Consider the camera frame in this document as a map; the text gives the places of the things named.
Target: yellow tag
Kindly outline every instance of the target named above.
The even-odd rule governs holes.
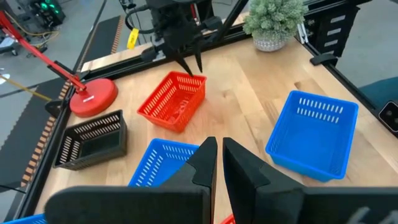
[[[134,46],[136,45],[136,41],[138,39],[138,32],[139,30],[136,28],[133,28],[133,30],[131,31],[129,40],[127,41],[127,49],[134,49]]]

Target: potted plant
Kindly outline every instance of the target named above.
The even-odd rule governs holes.
[[[275,51],[294,36],[307,10],[302,0],[252,0],[243,30],[259,50]]]

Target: succulent plant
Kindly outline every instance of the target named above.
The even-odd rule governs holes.
[[[291,38],[304,21],[308,7],[302,0],[252,0],[243,30],[254,38],[281,41]]]

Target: white pot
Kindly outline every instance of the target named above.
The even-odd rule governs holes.
[[[253,41],[256,48],[264,52],[273,52],[279,50],[286,44],[286,40],[268,41],[266,39],[254,38],[254,37]]]

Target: red lamp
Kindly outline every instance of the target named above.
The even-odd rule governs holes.
[[[21,34],[15,30],[14,26],[9,22],[3,11],[0,11],[0,26],[5,33],[16,39],[25,49],[46,63],[48,65],[47,67],[51,69],[51,71],[66,80],[70,80],[76,89],[76,93],[73,94],[70,99],[69,107],[76,116],[81,118],[94,116],[104,111],[113,103],[114,99],[118,95],[118,88],[111,80],[98,78],[86,84],[82,84],[82,82],[79,81],[78,76],[72,75],[72,71],[67,67],[60,63],[51,61],[39,50],[31,46],[21,36]]]

